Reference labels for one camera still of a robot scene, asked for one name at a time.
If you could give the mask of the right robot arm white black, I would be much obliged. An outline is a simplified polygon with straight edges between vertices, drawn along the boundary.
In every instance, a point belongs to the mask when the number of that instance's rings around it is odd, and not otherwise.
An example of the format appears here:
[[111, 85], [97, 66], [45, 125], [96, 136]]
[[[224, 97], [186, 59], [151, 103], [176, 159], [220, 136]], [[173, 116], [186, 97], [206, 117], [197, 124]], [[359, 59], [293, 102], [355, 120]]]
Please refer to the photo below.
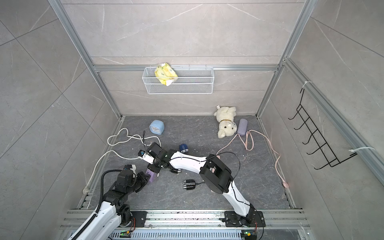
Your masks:
[[187, 170], [199, 174], [211, 191], [223, 195], [233, 207], [232, 211], [225, 211], [222, 218], [227, 227], [266, 227], [264, 214], [240, 193], [232, 171], [217, 155], [194, 157], [176, 150], [166, 151], [157, 143], [152, 143], [146, 150], [140, 150], [138, 156], [149, 163], [148, 168], [156, 174], [161, 169], [176, 173]]

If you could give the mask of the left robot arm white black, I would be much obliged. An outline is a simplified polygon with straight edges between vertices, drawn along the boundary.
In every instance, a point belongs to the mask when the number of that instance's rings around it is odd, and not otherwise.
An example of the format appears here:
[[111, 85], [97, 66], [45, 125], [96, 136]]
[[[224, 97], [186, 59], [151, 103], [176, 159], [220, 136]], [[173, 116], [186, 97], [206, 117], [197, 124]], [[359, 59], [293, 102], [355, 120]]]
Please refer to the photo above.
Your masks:
[[[104, 193], [104, 177], [118, 173], [117, 180]], [[124, 237], [129, 237], [136, 228], [145, 225], [147, 212], [132, 212], [127, 203], [132, 193], [138, 193], [149, 182], [150, 176], [144, 172], [135, 173], [124, 167], [122, 170], [108, 170], [101, 176], [100, 199], [96, 209], [87, 220], [72, 234], [70, 240], [107, 240], [118, 227], [127, 227]]]

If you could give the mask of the black shaver power plug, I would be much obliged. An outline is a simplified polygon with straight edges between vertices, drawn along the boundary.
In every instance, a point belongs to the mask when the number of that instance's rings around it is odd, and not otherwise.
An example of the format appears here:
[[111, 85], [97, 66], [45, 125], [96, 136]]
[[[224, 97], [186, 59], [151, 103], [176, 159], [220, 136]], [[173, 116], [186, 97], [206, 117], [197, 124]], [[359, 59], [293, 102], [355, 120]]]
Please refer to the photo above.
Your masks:
[[185, 180], [183, 182], [183, 189], [185, 190], [194, 190], [196, 188], [196, 181], [195, 180]]

